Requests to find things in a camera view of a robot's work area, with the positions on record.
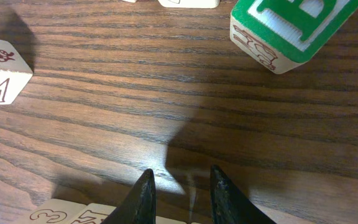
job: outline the wooden block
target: wooden block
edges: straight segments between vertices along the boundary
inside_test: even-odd
[[[0,40],[0,105],[11,104],[32,76],[16,49]]]
[[[50,199],[34,211],[14,221],[13,224],[65,224],[85,207],[86,205],[79,203]]]
[[[64,224],[100,224],[114,209],[116,208],[113,206],[91,203]],[[185,224],[184,222],[162,217],[156,217],[155,221],[156,224]]]
[[[221,0],[158,0],[163,7],[186,7],[212,9],[219,5]]]
[[[230,38],[272,72],[306,63],[358,8],[358,0],[239,0]]]

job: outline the wood grain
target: wood grain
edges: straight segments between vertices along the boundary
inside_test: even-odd
[[[0,106],[0,224],[52,197],[117,206],[147,168],[157,215],[208,224],[211,164],[278,223],[358,223],[358,11],[274,75],[229,40],[235,3],[0,0],[35,71]]]

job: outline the wooden table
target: wooden table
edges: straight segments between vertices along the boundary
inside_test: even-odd
[[[274,75],[212,10],[0,0],[34,76],[0,106],[0,224],[51,197],[119,205],[146,168],[157,213],[211,223],[218,164],[278,223],[358,223],[358,11]]]

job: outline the green block face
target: green block face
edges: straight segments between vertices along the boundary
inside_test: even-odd
[[[239,0],[232,17],[290,60],[303,63],[358,8],[358,0]]]

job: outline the green border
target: green border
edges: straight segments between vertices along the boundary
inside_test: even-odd
[[[244,27],[257,34],[273,48],[297,63],[303,63],[310,60],[358,8],[358,0],[350,0],[350,2],[348,2],[338,15],[328,24],[325,30],[323,30],[310,46],[302,52],[270,28],[260,23],[254,16],[248,14],[247,11],[254,2],[254,0],[239,0],[231,11],[231,16],[239,21]]]

